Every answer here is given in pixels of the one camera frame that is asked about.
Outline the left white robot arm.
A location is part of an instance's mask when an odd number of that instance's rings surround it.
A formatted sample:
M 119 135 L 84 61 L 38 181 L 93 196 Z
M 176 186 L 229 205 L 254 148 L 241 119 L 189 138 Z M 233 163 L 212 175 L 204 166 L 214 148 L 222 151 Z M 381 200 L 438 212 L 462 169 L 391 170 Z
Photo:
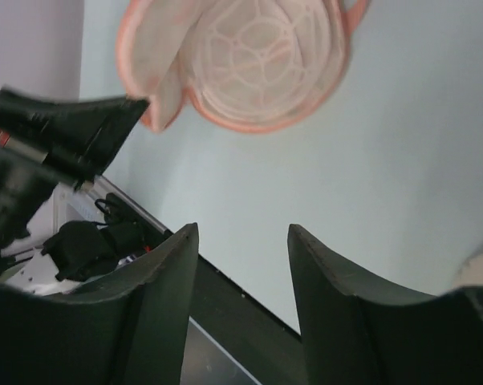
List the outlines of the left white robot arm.
M 128 96 L 69 102 L 0 89 L 0 254 L 29 236 L 30 220 L 57 186 L 93 186 L 148 105 Z M 72 221 L 41 254 L 53 261 L 57 282 L 85 282 L 144 244 L 132 221 Z

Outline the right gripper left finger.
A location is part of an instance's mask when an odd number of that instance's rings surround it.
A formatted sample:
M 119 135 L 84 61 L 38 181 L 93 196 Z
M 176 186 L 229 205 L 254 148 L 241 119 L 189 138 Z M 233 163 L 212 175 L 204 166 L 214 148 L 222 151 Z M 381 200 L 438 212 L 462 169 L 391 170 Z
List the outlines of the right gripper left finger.
M 70 294 L 0 284 L 0 384 L 179 383 L 198 245 L 187 224 Z

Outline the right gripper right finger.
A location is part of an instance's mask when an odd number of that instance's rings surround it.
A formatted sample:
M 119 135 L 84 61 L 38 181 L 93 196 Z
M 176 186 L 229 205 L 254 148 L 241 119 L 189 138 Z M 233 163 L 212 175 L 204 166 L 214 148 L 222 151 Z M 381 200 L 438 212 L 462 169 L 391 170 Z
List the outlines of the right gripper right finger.
M 288 231 L 311 384 L 483 384 L 483 286 L 432 296 Z

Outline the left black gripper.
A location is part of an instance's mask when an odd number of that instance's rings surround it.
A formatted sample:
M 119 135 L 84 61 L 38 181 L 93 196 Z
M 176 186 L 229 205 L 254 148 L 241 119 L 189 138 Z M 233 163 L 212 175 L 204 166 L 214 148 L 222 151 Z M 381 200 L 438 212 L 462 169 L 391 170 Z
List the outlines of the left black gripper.
M 146 99 L 126 95 L 63 102 L 2 88 L 0 253 L 30 236 L 28 225 L 61 181 L 60 173 L 73 188 L 92 185 L 147 109 Z

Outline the pink floral laundry bag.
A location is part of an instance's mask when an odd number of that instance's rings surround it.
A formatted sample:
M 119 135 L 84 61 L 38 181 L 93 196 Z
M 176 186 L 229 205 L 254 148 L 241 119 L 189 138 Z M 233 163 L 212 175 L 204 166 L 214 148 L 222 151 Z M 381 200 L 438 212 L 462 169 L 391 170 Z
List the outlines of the pink floral laundry bag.
M 186 104 L 244 133 L 313 114 L 339 85 L 365 1 L 132 1 L 116 38 L 126 92 L 142 123 L 168 128 Z

